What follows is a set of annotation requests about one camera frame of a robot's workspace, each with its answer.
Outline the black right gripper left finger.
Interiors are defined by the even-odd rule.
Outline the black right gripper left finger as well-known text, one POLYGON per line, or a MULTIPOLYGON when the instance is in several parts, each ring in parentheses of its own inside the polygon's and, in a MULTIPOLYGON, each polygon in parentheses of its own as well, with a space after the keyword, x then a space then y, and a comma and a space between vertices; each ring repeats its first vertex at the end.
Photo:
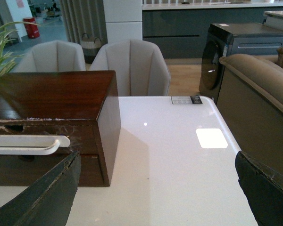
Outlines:
POLYGON ((0 207, 0 226, 64 226, 77 192, 81 156, 73 152, 0 207))

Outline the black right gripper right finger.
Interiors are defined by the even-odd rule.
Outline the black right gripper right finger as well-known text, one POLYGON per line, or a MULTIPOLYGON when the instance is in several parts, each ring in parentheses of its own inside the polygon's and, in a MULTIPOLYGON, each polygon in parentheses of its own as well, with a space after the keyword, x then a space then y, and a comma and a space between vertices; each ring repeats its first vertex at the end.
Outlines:
POLYGON ((283 175, 243 151, 235 157, 238 182, 259 226, 283 226, 283 175))

